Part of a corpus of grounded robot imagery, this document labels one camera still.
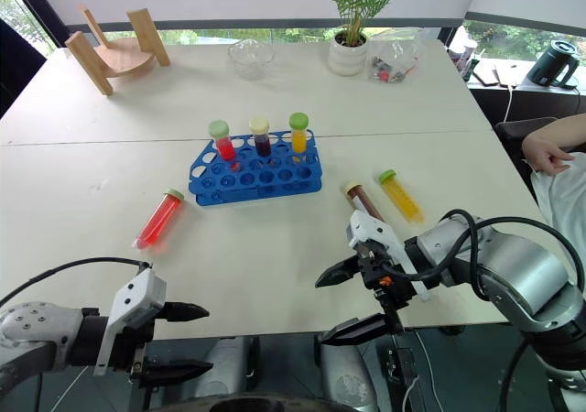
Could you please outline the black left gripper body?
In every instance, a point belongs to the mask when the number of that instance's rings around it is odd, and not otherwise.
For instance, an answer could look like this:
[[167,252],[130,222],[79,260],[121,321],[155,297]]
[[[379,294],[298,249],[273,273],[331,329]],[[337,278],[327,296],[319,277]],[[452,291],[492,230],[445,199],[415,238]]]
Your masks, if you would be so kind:
[[137,320],[119,320],[112,327],[114,344],[109,366],[115,371],[130,373],[139,384],[158,382],[155,367],[146,358],[146,346],[153,340],[155,320],[163,307],[148,309]]

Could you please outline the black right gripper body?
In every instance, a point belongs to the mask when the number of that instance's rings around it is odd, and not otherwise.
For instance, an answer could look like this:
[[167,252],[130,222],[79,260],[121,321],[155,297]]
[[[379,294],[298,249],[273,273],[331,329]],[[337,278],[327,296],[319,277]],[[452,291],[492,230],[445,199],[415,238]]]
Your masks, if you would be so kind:
[[389,330],[402,331],[404,326],[398,311],[407,307],[416,295],[413,282],[398,275],[396,262],[378,242],[359,242],[356,251],[364,286],[374,292],[375,299],[384,311]]

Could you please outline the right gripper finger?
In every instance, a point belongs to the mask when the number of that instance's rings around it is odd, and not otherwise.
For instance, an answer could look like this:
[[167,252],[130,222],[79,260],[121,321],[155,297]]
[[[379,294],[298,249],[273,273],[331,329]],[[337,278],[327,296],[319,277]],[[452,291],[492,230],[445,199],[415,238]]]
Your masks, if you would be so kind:
[[315,282],[315,288],[337,286],[352,279],[362,270],[361,258],[350,256],[324,270]]
[[386,316],[375,313],[363,319],[347,320],[322,333],[319,341],[330,346],[360,345],[386,335],[389,331]]

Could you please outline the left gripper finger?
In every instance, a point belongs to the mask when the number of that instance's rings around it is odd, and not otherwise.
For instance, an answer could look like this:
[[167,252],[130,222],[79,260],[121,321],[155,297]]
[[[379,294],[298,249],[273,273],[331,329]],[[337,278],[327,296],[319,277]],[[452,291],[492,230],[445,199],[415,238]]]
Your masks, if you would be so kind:
[[162,308],[162,319],[168,322],[188,322],[209,316],[207,309],[193,303],[166,302]]
[[142,369],[134,373],[139,387],[180,385],[197,378],[213,368],[212,363],[196,359],[155,363],[146,360]]

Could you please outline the person's bare hand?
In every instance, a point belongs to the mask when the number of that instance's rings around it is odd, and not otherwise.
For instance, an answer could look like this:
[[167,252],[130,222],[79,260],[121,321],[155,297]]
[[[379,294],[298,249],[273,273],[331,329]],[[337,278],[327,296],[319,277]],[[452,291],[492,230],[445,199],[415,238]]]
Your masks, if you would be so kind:
[[573,155],[564,152],[558,146],[535,133],[523,140],[521,148],[526,162],[532,169],[550,176],[556,176],[567,170],[570,167],[567,162],[574,159]]

